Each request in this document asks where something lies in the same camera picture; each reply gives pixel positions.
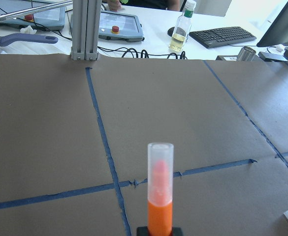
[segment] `metal cup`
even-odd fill
[[[245,60],[245,61],[252,61],[254,56],[256,55],[256,51],[252,48],[249,48],[247,46],[244,46],[238,56],[237,56],[237,60]]]

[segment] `blue handle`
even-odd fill
[[[57,43],[59,39],[53,36],[35,35],[28,33],[13,33],[0,38],[0,46],[5,47],[16,41],[35,43]]]

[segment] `bottle label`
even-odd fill
[[[193,16],[193,11],[190,11],[190,10],[185,10],[184,12],[184,16],[185,17],[188,17],[188,18],[191,18]]]

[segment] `black keyboard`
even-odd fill
[[[225,27],[193,31],[189,34],[205,48],[216,48],[229,44],[256,40],[256,37],[241,27]]]

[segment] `computer monitor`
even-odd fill
[[[288,2],[257,43],[258,47],[268,47],[288,42]]]

